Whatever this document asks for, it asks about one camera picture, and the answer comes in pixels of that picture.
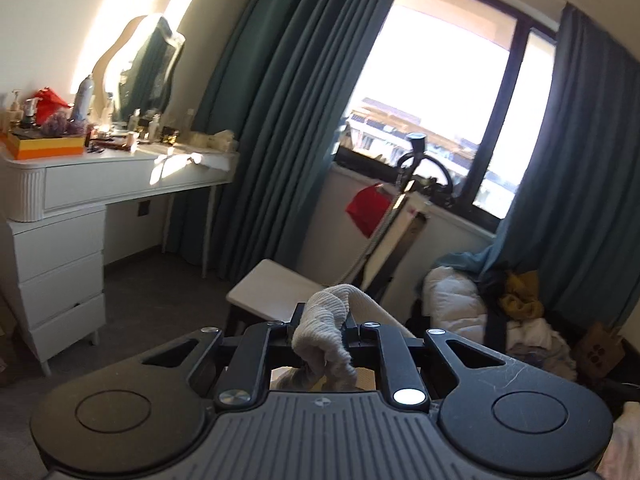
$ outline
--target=gray carpet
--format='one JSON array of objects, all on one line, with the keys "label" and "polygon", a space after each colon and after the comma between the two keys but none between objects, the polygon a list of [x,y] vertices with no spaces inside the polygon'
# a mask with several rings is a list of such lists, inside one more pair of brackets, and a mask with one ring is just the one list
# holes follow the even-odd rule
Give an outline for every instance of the gray carpet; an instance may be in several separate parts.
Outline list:
[{"label": "gray carpet", "polygon": [[100,329],[99,346],[80,341],[53,357],[50,378],[42,376],[25,348],[18,348],[18,380],[0,388],[0,479],[45,475],[31,441],[29,418],[48,391],[200,327],[223,327],[229,288],[213,276],[201,279],[199,267],[172,254],[152,254],[109,270],[104,283],[107,324]]}]

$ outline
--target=red cloth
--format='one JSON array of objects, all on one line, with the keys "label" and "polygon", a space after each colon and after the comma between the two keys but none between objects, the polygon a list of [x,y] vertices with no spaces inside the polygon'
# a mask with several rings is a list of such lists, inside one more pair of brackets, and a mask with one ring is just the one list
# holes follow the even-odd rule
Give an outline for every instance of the red cloth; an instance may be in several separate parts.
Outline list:
[{"label": "red cloth", "polygon": [[60,110],[60,108],[71,108],[62,97],[48,86],[45,86],[42,90],[38,90],[34,97],[40,98],[36,111],[36,124],[44,124],[44,121]]},{"label": "red cloth", "polygon": [[346,211],[362,234],[371,238],[390,204],[391,199],[382,191],[382,184],[376,184],[359,191]]}]

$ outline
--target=blue cloth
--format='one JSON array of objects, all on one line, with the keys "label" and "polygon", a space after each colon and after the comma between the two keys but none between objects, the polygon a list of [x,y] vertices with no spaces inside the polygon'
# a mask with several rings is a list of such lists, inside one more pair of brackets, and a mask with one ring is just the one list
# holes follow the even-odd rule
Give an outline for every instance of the blue cloth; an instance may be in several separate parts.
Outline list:
[{"label": "blue cloth", "polygon": [[619,326],[640,296],[640,63],[567,6],[538,142],[495,243],[438,264],[538,270],[545,308]]},{"label": "blue cloth", "polygon": [[[333,160],[336,127],[393,0],[251,0],[194,130],[232,130],[240,159],[216,207],[210,260],[240,280],[261,259],[293,267]],[[202,256],[207,190],[175,202],[169,248]]]}]

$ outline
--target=cardboard box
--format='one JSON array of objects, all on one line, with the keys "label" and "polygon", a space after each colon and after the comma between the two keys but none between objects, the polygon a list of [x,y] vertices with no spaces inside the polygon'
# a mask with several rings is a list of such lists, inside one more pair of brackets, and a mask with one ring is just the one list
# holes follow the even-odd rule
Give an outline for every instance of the cardboard box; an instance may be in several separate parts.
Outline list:
[{"label": "cardboard box", "polygon": [[622,361],[625,349],[619,328],[608,330],[596,322],[574,348],[578,369],[591,379],[602,379]]},{"label": "cardboard box", "polygon": [[17,323],[14,314],[0,296],[0,387],[13,382],[18,359],[15,354],[13,336]]},{"label": "cardboard box", "polygon": [[84,153],[84,137],[19,139],[10,132],[4,144],[15,160],[44,158],[46,156],[82,155]]}]

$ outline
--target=yellow box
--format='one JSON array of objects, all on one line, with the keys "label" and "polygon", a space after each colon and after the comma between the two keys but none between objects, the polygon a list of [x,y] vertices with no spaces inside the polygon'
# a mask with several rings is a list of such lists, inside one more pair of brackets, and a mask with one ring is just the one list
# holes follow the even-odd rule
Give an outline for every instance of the yellow box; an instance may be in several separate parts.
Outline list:
[{"label": "yellow box", "polygon": [[84,153],[84,137],[19,139],[10,132],[4,143],[15,160],[44,158],[46,156],[82,155]]}]

